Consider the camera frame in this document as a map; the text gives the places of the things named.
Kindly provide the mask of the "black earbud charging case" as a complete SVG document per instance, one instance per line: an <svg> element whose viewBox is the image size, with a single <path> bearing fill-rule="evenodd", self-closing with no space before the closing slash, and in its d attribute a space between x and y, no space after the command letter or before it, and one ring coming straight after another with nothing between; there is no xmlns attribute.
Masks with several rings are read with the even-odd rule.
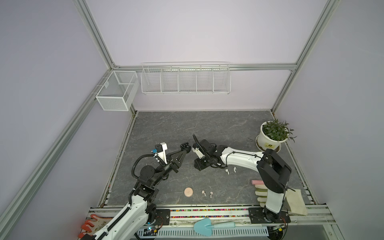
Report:
<svg viewBox="0 0 384 240"><path fill-rule="evenodd" d="M191 146L188 142L182 143L180 145L180 148L182 151L186 151L186 153L189 153L191 151Z"/></svg>

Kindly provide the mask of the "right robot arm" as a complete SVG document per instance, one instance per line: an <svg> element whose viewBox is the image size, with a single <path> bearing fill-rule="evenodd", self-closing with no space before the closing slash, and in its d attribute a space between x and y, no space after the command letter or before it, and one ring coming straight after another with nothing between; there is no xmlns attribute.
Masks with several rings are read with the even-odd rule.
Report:
<svg viewBox="0 0 384 240"><path fill-rule="evenodd" d="M276 223L281 219L292 168L277 152L271 149L248 152L211 144L205 139L199 141L196 135L193 135L193 139L193 152L198 156L194 163L197 170L202 171L208 167L225 170L233 165L256 171L267 187L267 200L263 209L265 220Z"/></svg>

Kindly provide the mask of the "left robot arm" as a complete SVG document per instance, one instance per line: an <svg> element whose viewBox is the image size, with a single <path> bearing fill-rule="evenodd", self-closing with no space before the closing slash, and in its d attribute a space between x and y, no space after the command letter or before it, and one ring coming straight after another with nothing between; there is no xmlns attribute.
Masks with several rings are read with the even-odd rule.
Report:
<svg viewBox="0 0 384 240"><path fill-rule="evenodd" d="M166 154L164 145L157 144L151 154L140 156L132 167L131 174L137 182L130 192L128 203L103 228L92 235L85 234L82 239L129 240L142 226L155 222L157 206L154 204L154 199L159 192L156 185L166 180L170 172L177 173L190 151L189 143L183 143L178 151ZM141 169L140 174L136 175L136 166L144 158L155 158L159 166L154 168L146 165Z"/></svg>

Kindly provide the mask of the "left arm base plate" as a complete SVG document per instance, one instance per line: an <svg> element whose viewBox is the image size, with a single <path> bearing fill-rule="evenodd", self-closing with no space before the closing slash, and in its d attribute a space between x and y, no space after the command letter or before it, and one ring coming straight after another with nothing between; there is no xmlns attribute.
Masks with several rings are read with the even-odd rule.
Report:
<svg viewBox="0 0 384 240"><path fill-rule="evenodd" d="M171 220L170 209L155 209L149 213L147 226L168 226Z"/></svg>

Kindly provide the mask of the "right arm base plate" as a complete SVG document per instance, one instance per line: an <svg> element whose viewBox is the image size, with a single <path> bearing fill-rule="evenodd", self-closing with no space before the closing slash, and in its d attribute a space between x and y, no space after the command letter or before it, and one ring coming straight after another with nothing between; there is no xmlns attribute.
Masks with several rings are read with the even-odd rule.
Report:
<svg viewBox="0 0 384 240"><path fill-rule="evenodd" d="M276 214L266 208L248 208L249 218L252 224L289 224L291 219L287 212Z"/></svg>

